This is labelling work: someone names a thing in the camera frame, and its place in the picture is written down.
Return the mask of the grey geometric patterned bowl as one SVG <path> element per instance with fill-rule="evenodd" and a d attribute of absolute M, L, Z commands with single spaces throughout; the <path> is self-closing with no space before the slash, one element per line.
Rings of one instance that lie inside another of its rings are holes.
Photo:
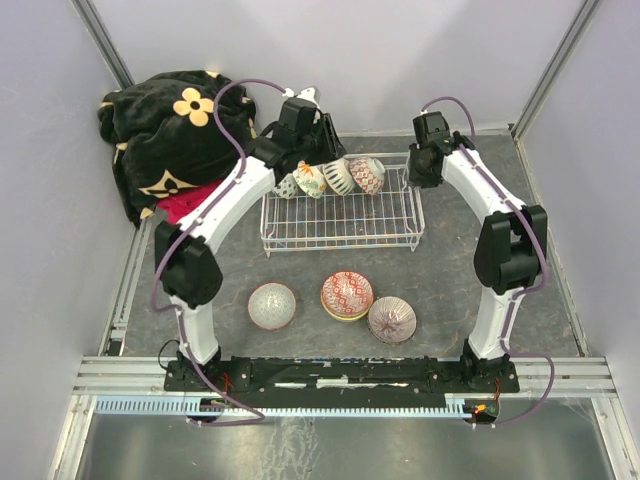
<path fill-rule="evenodd" d="M 274 331 L 291 322 L 296 312 L 296 298 L 286 285 L 265 283 L 249 297 L 247 310 L 251 321 L 264 330 Z"/>

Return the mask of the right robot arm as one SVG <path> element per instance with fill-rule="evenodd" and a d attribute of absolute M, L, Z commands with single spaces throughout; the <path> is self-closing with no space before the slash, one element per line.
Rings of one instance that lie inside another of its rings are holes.
<path fill-rule="evenodd" d="M 490 172 L 472 141 L 451 131 L 441 112 L 413 119 L 416 141 L 409 147 L 409 181 L 421 188 L 451 185 L 481 224 L 473 267 L 482 285 L 474 328 L 460 358 L 459 379 L 481 391 L 506 367 L 518 309 L 548 278 L 548 216 L 528 206 Z"/>

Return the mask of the red patterned bowl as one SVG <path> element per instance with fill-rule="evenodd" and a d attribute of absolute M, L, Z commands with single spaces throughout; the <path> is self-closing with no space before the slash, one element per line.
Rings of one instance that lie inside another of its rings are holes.
<path fill-rule="evenodd" d="M 273 189 L 273 193 L 281 199 L 291 200 L 297 196 L 298 185 L 292 174 L 286 175 Z"/>

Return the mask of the purple striped bowl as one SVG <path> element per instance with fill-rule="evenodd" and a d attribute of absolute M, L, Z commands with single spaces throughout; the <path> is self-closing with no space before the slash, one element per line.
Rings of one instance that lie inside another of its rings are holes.
<path fill-rule="evenodd" d="M 400 345 L 409 341 L 417 330 L 417 316 L 405 300 L 386 296 L 377 299 L 367 316 L 371 334 L 382 343 Z"/>

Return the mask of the multicolour bowl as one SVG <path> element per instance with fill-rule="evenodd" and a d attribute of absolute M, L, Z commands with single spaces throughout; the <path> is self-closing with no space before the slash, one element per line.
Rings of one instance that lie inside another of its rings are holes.
<path fill-rule="evenodd" d="M 332 318 L 343 322 L 363 318 L 375 299 L 371 282 L 354 271 L 331 274 L 322 285 L 320 295 L 325 311 Z"/>

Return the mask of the white wire dish rack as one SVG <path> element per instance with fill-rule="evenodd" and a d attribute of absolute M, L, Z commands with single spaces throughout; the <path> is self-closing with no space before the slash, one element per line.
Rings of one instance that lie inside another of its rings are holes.
<path fill-rule="evenodd" d="M 417 248 L 425 232 L 420 191 L 408 180 L 408 156 L 373 153 L 385 167 L 385 183 L 375 195 L 356 188 L 340 196 L 329 190 L 314 199 L 298 193 L 262 199 L 260 238 L 266 254 L 358 248 Z"/>

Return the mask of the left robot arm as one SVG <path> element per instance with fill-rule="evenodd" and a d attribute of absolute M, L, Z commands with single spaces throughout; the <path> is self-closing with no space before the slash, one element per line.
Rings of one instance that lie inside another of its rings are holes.
<path fill-rule="evenodd" d="M 322 165 L 342 157 L 331 116 L 308 89 L 284 101 L 277 121 L 252 140 L 244 156 L 203 203 L 155 231 L 156 275 L 178 317 L 187 379 L 209 390 L 221 378 L 212 303 L 223 281 L 215 255 L 236 223 L 302 161 Z"/>

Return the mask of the blue triangle patterned bowl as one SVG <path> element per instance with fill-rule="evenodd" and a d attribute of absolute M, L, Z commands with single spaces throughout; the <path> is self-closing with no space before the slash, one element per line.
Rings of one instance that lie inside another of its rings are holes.
<path fill-rule="evenodd" d="M 359 157 L 349 161 L 349 171 L 355 183 L 368 194 L 379 193 L 385 181 L 385 167 L 373 157 Z"/>

